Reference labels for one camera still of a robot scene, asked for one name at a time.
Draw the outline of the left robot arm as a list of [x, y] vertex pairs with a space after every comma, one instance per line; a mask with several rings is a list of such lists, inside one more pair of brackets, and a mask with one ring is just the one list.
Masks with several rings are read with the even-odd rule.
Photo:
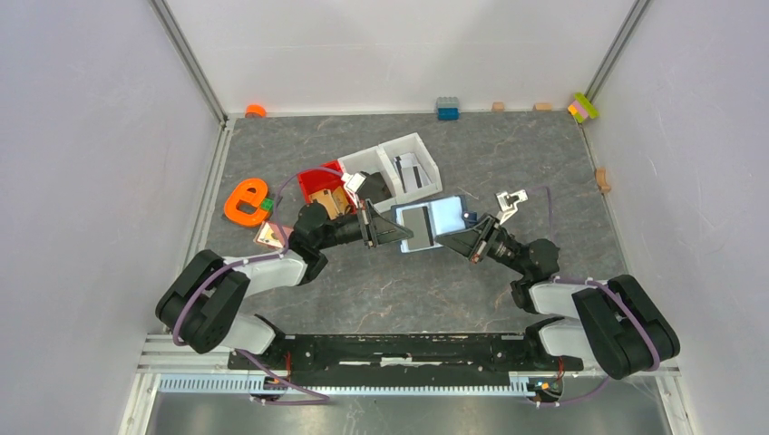
[[274, 369], [284, 360], [285, 345], [277, 339], [276, 326], [259, 315], [241, 313], [246, 298], [310, 283], [328, 263], [326, 248], [357, 241], [377, 247], [413, 235], [412, 230], [380, 215], [370, 201], [355, 214], [337, 218], [317, 203], [306, 204], [283, 251], [244, 257], [199, 251], [161, 297], [155, 315], [170, 329], [177, 345], [196, 353], [226, 346], [248, 352], [263, 369]]

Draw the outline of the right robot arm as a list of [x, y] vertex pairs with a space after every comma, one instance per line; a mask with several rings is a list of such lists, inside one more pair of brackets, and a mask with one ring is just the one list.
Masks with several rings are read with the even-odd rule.
[[568, 356], [594, 362], [608, 377], [622, 380], [653, 372], [681, 352], [674, 328], [632, 275], [564, 277], [560, 250], [551, 240], [522, 243], [489, 215], [436, 241], [474, 264], [491, 259], [520, 274], [511, 282], [514, 303], [549, 316], [530, 328], [534, 339], [523, 346], [526, 363], [536, 370]]

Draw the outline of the blue card holder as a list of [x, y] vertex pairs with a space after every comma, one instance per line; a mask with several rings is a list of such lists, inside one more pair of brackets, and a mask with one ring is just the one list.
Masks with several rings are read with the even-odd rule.
[[440, 248], [438, 236], [467, 229], [469, 212], [464, 195], [393, 206], [391, 215], [397, 225], [410, 229], [412, 237], [400, 242], [403, 254]]

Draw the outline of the grey VIP card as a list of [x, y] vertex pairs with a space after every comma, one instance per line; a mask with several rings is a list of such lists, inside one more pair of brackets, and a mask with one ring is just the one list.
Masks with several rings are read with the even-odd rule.
[[427, 206], [402, 208], [399, 210], [399, 222], [411, 229], [414, 236], [402, 242], [403, 253], [412, 253], [433, 248], [433, 228], [430, 209]]

